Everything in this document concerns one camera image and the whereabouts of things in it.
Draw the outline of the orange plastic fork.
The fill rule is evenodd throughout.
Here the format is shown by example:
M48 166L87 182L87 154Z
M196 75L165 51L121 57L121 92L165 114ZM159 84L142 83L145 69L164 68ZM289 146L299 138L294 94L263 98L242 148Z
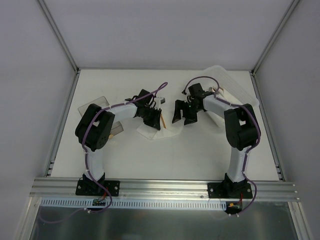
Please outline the orange plastic fork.
M166 123L165 123L165 120L164 120L164 117L163 117L162 114L160 115L160 119L161 119L161 122L162 122L163 127L164 127L165 129L167 129L167 126L166 126Z

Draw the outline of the white paper napkin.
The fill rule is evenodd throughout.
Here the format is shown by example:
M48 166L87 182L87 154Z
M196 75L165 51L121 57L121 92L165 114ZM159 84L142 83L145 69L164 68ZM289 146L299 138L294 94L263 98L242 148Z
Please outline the white paper napkin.
M169 124L166 128L162 126L160 130L141 124L136 131L148 140L155 141L175 137L182 132L182 129L182 124Z

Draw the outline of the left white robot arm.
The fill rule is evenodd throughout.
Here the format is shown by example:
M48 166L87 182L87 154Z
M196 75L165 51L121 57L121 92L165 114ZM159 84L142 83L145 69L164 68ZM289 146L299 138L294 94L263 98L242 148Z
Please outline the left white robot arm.
M102 108L92 103L84 112L75 136L85 154L85 172L77 182L77 195L97 196L109 183L105 181L104 153L114 123L139 117L143 123L157 131L161 129L161 104L166 100L142 89L139 95L127 98L124 103Z

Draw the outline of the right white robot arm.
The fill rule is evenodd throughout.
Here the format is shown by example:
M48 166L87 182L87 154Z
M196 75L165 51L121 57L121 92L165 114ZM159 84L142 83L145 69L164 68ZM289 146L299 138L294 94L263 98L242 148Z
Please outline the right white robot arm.
M188 88L186 100L174 103L172 122L184 119L189 125L198 121L198 112L210 112L223 118L226 139L231 146L229 167L220 183L207 185L209 198L252 199L252 189L246 176L249 153L259 143L261 130L250 104L234 104L218 96L216 91L204 91L200 83Z

